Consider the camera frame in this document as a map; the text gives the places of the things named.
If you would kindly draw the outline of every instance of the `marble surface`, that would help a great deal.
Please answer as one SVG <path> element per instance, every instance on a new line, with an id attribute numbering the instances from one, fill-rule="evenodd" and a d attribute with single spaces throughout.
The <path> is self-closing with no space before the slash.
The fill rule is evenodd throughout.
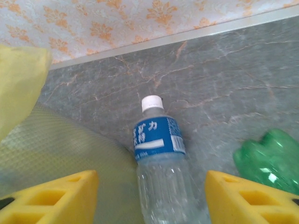
<path id="1" fill-rule="evenodd" d="M 237 175 L 242 141 L 278 127 L 299 140 L 299 17 L 51 71 L 39 102 L 132 150 L 141 99 L 177 119 L 201 223 L 209 169 Z"/>

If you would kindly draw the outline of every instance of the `orange floral pattern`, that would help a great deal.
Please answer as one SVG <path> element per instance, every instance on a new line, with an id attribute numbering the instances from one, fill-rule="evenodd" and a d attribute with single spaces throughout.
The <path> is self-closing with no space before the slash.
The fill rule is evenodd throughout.
<path id="1" fill-rule="evenodd" d="M 0 0 L 0 44 L 51 48 L 53 62 L 299 4 L 299 0 Z"/>

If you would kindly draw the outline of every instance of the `clear plastic bottle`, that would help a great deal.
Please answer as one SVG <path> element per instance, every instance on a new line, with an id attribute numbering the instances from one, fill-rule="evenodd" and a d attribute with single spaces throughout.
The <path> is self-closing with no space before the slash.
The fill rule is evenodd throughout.
<path id="1" fill-rule="evenodd" d="M 185 147 L 176 121 L 159 96 L 142 100 L 144 118 L 133 131 L 142 214 L 146 224 L 195 224 Z"/>

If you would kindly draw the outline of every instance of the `label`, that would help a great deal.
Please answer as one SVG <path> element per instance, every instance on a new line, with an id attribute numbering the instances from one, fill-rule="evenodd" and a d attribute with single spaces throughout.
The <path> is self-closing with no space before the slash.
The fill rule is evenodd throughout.
<path id="1" fill-rule="evenodd" d="M 161 153 L 185 154 L 181 131 L 175 119 L 150 118 L 139 122 L 133 130 L 135 159 Z"/>

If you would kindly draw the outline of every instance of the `cap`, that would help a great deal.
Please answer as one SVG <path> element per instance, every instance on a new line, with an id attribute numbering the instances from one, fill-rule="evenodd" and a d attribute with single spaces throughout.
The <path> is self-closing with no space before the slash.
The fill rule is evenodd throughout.
<path id="1" fill-rule="evenodd" d="M 142 105 L 142 112 L 152 107 L 160 107 L 164 109 L 161 97 L 156 95 L 150 95 L 143 98 L 141 101 L 141 105 Z"/>

